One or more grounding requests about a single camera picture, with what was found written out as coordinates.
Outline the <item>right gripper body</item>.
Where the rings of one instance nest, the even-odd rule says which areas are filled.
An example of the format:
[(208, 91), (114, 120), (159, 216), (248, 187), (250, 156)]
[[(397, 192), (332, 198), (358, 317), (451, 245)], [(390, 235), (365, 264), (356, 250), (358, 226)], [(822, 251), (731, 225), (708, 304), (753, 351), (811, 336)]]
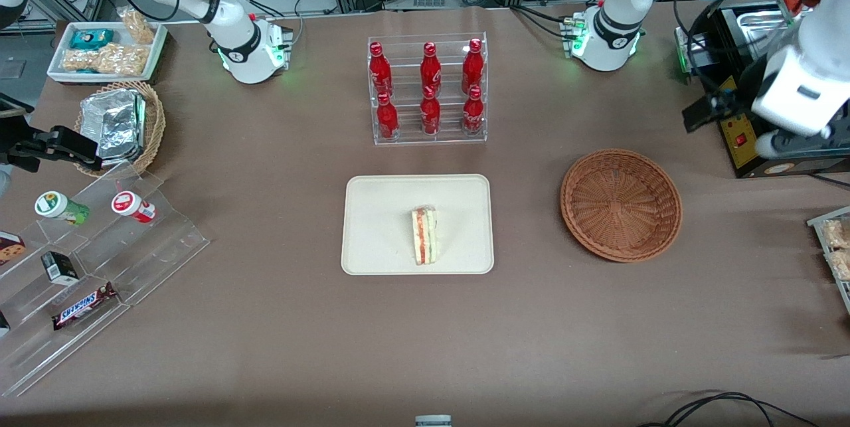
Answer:
[(31, 127), (25, 120), (35, 109), (31, 104), (21, 102), (5, 94), (1, 94), (1, 158), (2, 164), (10, 166), (25, 166), (18, 155), (13, 155), (13, 149), (21, 140), (28, 139)]

